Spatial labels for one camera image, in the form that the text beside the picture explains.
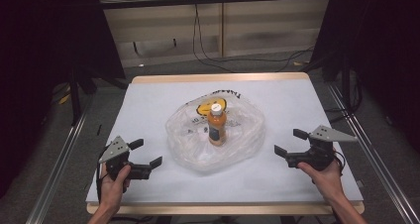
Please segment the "bottle label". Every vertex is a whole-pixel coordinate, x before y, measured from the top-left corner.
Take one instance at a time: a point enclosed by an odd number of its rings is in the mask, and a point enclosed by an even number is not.
[[[219,141],[220,140],[219,130],[217,130],[216,128],[212,126],[209,126],[209,137],[213,141]]]

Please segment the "bottle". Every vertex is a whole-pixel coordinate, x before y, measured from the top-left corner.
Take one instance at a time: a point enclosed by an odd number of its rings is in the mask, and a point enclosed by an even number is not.
[[[222,146],[226,142],[226,120],[227,116],[222,105],[215,103],[211,106],[207,115],[209,123],[209,141],[214,146]]]

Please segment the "gray floor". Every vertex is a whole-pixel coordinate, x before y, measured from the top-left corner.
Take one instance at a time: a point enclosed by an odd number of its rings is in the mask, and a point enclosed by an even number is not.
[[[252,58],[281,59],[290,54],[253,55]],[[299,60],[308,60],[309,55]],[[230,61],[217,63],[234,72],[269,72],[283,67],[281,62],[267,61]],[[295,71],[300,67],[290,65],[283,71]],[[227,72],[218,67],[205,65],[197,60],[172,63],[145,65],[143,67],[126,68],[127,79],[130,81],[137,75],[177,74],[177,73],[217,73]],[[324,108],[337,107],[328,86],[323,82],[319,70],[309,73],[315,90]],[[90,215],[86,212],[84,202],[87,188],[96,168],[96,159],[106,143],[112,129],[113,121],[118,115],[124,99],[124,90],[112,87],[103,81],[96,81],[99,89],[90,97],[82,94],[82,105],[89,104],[86,119],[74,148],[69,156],[62,178],[56,188],[51,205],[44,218],[44,223],[85,223]],[[335,118],[340,114],[327,113]],[[404,135],[397,128],[389,126],[386,114],[378,104],[364,92],[364,101],[356,112],[372,145],[377,150],[385,165],[392,173],[396,182],[409,198],[416,212],[420,211],[420,194],[418,183],[420,179],[420,155],[406,142]],[[43,190],[54,163],[59,156],[62,144],[65,143],[70,131],[71,105],[67,101],[62,105],[54,103],[47,116],[46,124],[39,139],[39,145],[26,164],[25,169],[15,179],[8,193],[0,199],[1,223],[25,223],[35,202]],[[346,120],[332,124],[333,128],[351,133]],[[392,199],[372,169],[365,153],[360,146],[341,144],[356,180],[364,184],[361,192],[365,198],[366,211],[364,217],[369,223],[404,223],[400,213],[395,208]],[[217,217],[210,216],[181,216],[174,218],[172,223],[190,221],[213,221]],[[334,219],[329,216],[321,217],[324,223],[331,223]],[[278,223],[278,217],[272,216],[242,216],[237,223]],[[305,217],[299,223],[317,223],[314,217]]]

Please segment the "hand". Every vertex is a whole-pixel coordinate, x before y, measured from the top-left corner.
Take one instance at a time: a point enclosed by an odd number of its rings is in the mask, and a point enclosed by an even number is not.
[[[345,195],[341,183],[340,167],[335,161],[322,171],[314,169],[307,163],[299,163],[297,166],[312,177],[326,201],[331,202],[334,198]]]
[[[107,174],[105,164],[102,165],[101,178],[101,202],[95,214],[89,220],[89,224],[93,223],[108,223],[114,216],[121,205],[121,198],[123,197],[123,188],[130,186],[130,181],[127,178],[131,170],[130,166],[124,166],[118,173],[117,178],[112,178]]]

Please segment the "wooden edge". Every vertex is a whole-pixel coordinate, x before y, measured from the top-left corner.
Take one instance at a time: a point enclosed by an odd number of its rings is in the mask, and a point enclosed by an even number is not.
[[[359,213],[365,211],[362,201],[353,202]],[[98,204],[88,203],[93,214]],[[290,203],[261,205],[133,205],[121,206],[118,214],[139,215],[332,215],[331,206],[324,203]]]
[[[132,83],[250,81],[284,79],[309,79],[309,76],[307,73],[304,72],[151,75],[137,76],[133,78]]]

